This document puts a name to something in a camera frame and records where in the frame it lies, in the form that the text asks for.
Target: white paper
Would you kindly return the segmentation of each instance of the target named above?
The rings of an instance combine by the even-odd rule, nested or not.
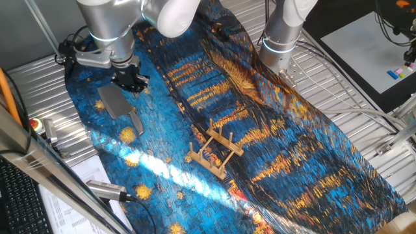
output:
[[[403,34],[398,36],[387,29],[395,42],[408,42]],[[379,94],[409,77],[413,73],[404,69],[404,78],[393,79],[388,71],[396,71],[404,65],[403,54],[409,47],[399,47],[389,42],[380,25],[374,19],[374,12],[336,30],[321,39],[340,56]]]
[[[105,173],[103,164],[98,156],[93,156],[75,166],[72,170],[84,181],[90,181],[91,179],[96,181],[102,181],[105,183],[111,183],[109,177]],[[106,234],[103,230],[99,229],[96,225],[91,223],[83,215],[79,214],[72,207],[64,203],[57,198],[52,192],[48,191],[45,187],[39,185],[42,200],[44,201],[46,213],[51,222],[53,233],[56,234]],[[114,214],[130,229],[131,227],[127,217],[118,201],[110,201],[111,209]]]

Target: red button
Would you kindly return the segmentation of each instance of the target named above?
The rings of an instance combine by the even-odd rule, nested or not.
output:
[[[33,128],[38,127],[38,124],[39,124],[36,120],[29,120],[29,123],[31,123],[31,126],[32,126]]]

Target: paper document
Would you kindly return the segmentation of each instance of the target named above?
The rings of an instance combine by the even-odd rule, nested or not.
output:
[[[93,156],[75,166],[72,170],[84,181],[91,179],[111,183],[109,177],[104,171],[103,164],[98,156]],[[57,198],[52,192],[39,185],[40,193],[45,204],[46,213],[51,222],[53,233],[56,234],[73,234],[73,233],[95,233],[105,234],[96,225],[91,223],[83,215],[79,214],[72,207]],[[111,209],[114,214],[130,229],[131,227],[127,217],[118,201],[110,201]]]

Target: silver robot arm segment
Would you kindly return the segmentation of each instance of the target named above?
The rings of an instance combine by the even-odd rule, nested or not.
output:
[[[161,34],[173,38],[190,26],[200,0],[77,0],[99,53],[77,51],[79,64],[113,68],[113,83],[139,93],[149,77],[140,75],[140,59],[133,54],[131,27],[147,20]]]
[[[259,57],[273,72],[287,70],[306,16],[318,0],[277,0],[265,27]]]

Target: blue patterned cloth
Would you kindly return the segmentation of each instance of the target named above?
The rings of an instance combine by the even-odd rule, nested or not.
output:
[[[218,1],[202,1],[190,29],[164,38],[147,23],[134,29],[140,97],[124,92],[144,124],[113,120],[99,100],[112,70],[76,64],[66,85],[113,183],[150,209],[159,233],[375,233],[406,204],[325,115],[259,60],[242,25]],[[190,161],[209,119],[244,144],[220,181]],[[229,150],[210,143],[216,165]],[[125,204],[137,233],[146,212]]]

